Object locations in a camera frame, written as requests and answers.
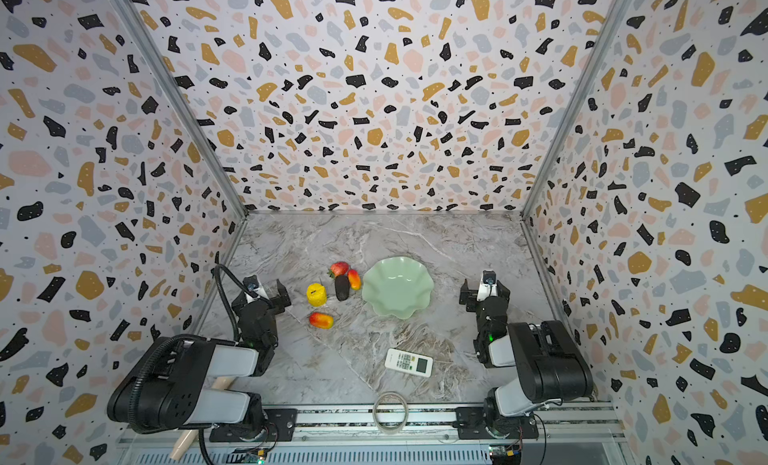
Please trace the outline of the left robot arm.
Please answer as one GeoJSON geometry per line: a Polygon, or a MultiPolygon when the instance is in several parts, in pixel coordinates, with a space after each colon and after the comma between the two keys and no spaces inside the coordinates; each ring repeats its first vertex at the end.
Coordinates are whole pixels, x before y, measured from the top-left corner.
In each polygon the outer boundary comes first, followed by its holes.
{"type": "Polygon", "coordinates": [[[215,378],[260,377],[278,346],[276,317],[291,306],[276,283],[269,297],[255,277],[231,304],[237,340],[180,334],[157,338],[108,400],[108,418],[139,434],[230,428],[244,438],[270,429],[259,394],[217,390],[215,378]]]}

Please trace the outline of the yellow fake bell pepper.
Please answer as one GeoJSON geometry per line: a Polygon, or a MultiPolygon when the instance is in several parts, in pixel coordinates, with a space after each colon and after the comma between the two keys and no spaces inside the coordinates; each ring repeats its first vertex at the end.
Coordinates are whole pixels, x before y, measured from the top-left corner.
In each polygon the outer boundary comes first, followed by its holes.
{"type": "Polygon", "coordinates": [[[306,290],[307,301],[312,307],[321,307],[327,303],[326,288],[320,283],[313,283],[306,290]]]}

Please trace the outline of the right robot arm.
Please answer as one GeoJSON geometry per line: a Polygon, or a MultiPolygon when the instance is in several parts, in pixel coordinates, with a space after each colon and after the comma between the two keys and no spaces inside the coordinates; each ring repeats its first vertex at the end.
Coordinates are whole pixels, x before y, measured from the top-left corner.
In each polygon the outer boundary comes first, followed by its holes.
{"type": "Polygon", "coordinates": [[[456,410],[454,427],[461,440],[538,437],[534,412],[592,394],[591,371],[564,324],[510,322],[511,292],[492,271],[477,288],[463,283],[459,304],[473,314],[477,335],[475,356],[487,369],[512,368],[516,376],[489,391],[480,407],[456,410]]]}

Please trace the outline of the red fake apple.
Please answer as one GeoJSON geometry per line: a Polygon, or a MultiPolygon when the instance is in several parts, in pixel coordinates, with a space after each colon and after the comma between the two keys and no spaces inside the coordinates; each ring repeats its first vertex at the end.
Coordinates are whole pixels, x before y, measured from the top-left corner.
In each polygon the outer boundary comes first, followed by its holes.
{"type": "Polygon", "coordinates": [[[332,278],[344,276],[348,273],[349,269],[350,266],[348,263],[343,261],[336,262],[329,267],[329,276],[332,278]]]}

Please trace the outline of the red yellow fake mango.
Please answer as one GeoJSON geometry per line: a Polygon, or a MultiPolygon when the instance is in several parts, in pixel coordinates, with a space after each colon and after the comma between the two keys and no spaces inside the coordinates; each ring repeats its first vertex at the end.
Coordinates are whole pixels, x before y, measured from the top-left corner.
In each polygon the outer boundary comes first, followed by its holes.
{"type": "Polygon", "coordinates": [[[362,287],[362,279],[361,279],[359,273],[356,270],[350,269],[348,271],[348,273],[347,273],[347,278],[348,278],[348,281],[349,281],[349,284],[350,284],[350,288],[352,290],[357,291],[357,290],[361,289],[361,287],[362,287]]]}

